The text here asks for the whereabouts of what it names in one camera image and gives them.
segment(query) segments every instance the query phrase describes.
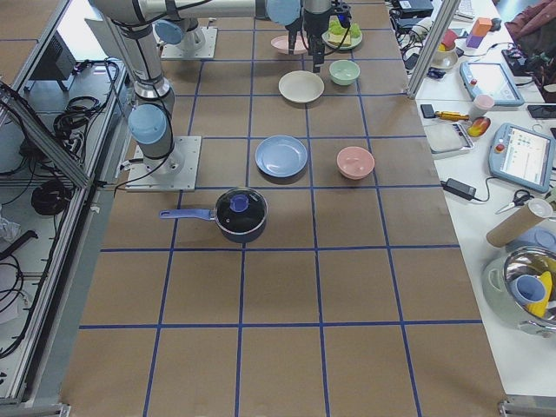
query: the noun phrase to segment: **large metal pot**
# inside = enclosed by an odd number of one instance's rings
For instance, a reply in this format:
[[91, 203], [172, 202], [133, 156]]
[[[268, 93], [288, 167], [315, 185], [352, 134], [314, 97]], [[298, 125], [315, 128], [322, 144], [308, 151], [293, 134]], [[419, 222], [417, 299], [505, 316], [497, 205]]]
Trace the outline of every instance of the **large metal pot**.
[[556, 334], [556, 291], [549, 296], [549, 308], [543, 317], [529, 313], [520, 305], [510, 290], [510, 282], [521, 275], [541, 275], [550, 271], [556, 282], [556, 254], [543, 248], [519, 248], [510, 255], [502, 256], [488, 264], [482, 277], [486, 301], [493, 311], [510, 326], [529, 334], [550, 337]]
[[215, 221], [230, 241], [247, 243], [259, 237], [267, 222], [267, 201], [254, 189], [238, 187], [222, 194], [215, 208], [163, 210], [161, 219], [195, 218]]

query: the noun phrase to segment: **scissors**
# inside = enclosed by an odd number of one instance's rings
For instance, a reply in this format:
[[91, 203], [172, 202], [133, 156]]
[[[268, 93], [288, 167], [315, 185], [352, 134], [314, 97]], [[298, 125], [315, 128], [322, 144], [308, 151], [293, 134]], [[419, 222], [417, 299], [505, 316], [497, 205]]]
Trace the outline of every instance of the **scissors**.
[[499, 215], [500, 213], [504, 213], [509, 209], [513, 209], [514, 207], [523, 206], [526, 202], [528, 202], [532, 198], [533, 196], [526, 189], [518, 189], [515, 193], [513, 193], [513, 200], [510, 203], [508, 203], [506, 206], [498, 210], [496, 214]]

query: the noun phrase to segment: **keyboard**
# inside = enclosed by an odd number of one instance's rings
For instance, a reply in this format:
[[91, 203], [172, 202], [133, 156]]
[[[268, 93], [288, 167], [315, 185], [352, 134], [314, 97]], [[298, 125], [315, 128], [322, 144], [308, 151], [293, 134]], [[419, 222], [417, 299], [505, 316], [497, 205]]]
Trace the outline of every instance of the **keyboard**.
[[461, 20], [463, 22], [472, 22], [475, 18], [475, 12], [471, 0], [461, 0], [458, 9], [453, 15], [454, 20]]

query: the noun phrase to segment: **green bowl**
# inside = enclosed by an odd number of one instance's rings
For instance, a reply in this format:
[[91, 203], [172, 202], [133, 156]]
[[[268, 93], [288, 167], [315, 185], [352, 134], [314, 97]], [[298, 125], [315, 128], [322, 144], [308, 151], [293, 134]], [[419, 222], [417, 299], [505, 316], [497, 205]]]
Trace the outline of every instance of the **green bowl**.
[[328, 70], [330, 71], [330, 79], [338, 85], [353, 84], [361, 73], [359, 65], [347, 59], [334, 61], [330, 64]]

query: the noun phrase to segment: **yellow screwdriver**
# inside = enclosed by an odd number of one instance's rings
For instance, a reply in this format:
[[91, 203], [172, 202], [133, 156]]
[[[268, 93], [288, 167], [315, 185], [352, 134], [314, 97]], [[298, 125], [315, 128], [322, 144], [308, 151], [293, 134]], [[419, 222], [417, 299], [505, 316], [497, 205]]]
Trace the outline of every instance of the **yellow screwdriver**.
[[457, 111], [435, 111], [434, 114], [442, 120], [452, 120], [455, 122], [458, 120], [469, 120], [469, 115], [462, 115]]

